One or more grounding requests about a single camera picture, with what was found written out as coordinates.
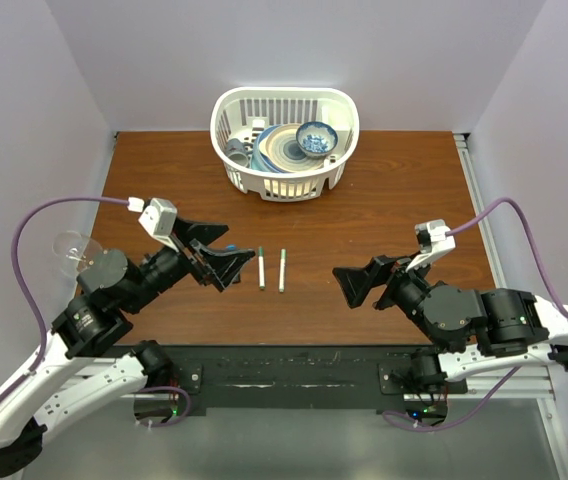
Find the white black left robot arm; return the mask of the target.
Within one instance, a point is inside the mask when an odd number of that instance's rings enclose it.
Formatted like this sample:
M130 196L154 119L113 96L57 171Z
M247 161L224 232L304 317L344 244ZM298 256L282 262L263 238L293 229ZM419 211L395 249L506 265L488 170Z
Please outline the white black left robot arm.
M110 367L68 388L66 382L104 355L133 327L137 314L185 276L227 289L256 253L216 250L224 224L178 218L165 229L168 244L139 264L124 252L97 253L79 274L79 296L53 321L37 349L0 387L0 478L31 463L54 434L112 399L170 383L173 363L155 341L143 341Z

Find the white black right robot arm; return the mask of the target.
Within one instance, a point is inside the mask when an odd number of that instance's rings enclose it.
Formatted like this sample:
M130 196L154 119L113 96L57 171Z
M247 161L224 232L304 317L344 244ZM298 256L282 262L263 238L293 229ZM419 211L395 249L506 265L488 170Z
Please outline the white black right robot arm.
M473 375L526 365L557 364L568 372L568 321L551 302L521 290L430 283L427 267L409 263L377 256L364 267L336 267L333 275L349 307L382 287L374 308L399 308L430 340L401 376L416 391L434 393Z

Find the white pen green tip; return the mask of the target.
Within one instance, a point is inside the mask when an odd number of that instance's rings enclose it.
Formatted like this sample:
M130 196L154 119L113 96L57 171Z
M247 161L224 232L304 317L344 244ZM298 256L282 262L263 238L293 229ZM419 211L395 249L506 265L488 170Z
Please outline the white pen green tip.
M265 263L262 253L258 254L258 286L260 290L265 289Z

